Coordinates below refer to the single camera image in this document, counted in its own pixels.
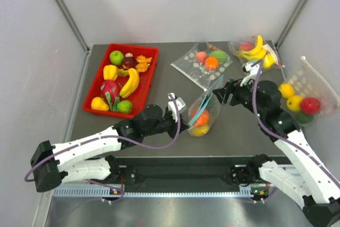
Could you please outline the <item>blue zip top bag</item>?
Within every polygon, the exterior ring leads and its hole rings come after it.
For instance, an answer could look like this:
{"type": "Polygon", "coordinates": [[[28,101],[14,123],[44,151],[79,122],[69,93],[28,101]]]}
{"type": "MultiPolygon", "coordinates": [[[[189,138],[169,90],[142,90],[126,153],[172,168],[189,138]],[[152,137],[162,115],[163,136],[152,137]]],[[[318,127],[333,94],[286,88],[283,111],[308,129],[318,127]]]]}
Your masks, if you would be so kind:
{"type": "Polygon", "coordinates": [[[188,133],[191,135],[191,130],[194,128],[193,123],[203,112],[207,110],[210,115],[210,119],[207,125],[211,128],[216,119],[220,115],[221,104],[217,97],[213,94],[214,89],[222,88],[224,84],[224,76],[219,77],[212,85],[205,90],[205,92],[190,106],[188,111],[188,133]]]}

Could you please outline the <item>yellow lemon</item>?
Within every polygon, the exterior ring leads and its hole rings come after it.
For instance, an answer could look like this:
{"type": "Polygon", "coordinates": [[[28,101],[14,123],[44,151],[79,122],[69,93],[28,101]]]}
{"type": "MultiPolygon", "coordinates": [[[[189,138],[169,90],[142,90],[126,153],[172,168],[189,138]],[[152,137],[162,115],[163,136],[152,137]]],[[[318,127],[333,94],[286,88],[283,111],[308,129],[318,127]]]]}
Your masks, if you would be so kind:
{"type": "Polygon", "coordinates": [[[191,135],[194,136],[194,137],[202,137],[204,136],[205,134],[208,133],[210,127],[209,125],[204,125],[204,126],[201,126],[201,127],[194,127],[192,130],[191,130],[191,135]]]}

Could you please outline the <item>small orange pumpkin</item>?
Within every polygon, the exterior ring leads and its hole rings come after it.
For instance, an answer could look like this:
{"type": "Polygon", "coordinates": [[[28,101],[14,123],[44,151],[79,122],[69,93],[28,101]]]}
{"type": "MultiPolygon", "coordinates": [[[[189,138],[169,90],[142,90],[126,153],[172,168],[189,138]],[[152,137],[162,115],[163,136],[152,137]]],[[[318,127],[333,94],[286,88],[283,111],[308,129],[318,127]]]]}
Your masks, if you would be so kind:
{"type": "Polygon", "coordinates": [[[194,127],[202,127],[208,124],[210,119],[209,112],[207,110],[203,110],[203,112],[199,115],[199,117],[194,121],[194,127]]]}

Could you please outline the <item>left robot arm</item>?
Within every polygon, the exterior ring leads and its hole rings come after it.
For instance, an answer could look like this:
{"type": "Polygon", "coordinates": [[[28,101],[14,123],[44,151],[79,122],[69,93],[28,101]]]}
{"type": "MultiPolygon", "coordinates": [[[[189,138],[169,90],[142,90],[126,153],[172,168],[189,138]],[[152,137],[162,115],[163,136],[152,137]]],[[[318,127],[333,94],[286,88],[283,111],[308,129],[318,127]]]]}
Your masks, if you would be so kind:
{"type": "Polygon", "coordinates": [[[173,141],[189,128],[180,110],[168,106],[162,110],[151,104],[131,119],[88,137],[62,144],[43,141],[35,150],[31,170],[37,192],[53,190],[63,183],[94,180],[113,183],[120,178],[120,168],[110,153],[143,144],[143,139],[167,133],[173,141]]]}

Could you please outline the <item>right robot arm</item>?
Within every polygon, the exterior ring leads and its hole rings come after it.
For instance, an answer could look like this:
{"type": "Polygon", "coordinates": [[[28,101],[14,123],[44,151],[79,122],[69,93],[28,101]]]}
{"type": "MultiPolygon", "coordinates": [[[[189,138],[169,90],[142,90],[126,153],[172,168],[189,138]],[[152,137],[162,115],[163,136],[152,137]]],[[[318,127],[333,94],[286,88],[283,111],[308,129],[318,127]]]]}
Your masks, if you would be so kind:
{"type": "Polygon", "coordinates": [[[224,105],[243,105],[256,117],[258,125],[299,173],[295,177],[265,154],[246,165],[249,178],[276,186],[303,211],[313,226],[332,226],[339,221],[339,181],[327,170],[309,146],[295,120],[281,108],[281,93],[272,81],[229,80],[213,94],[224,105]]]}

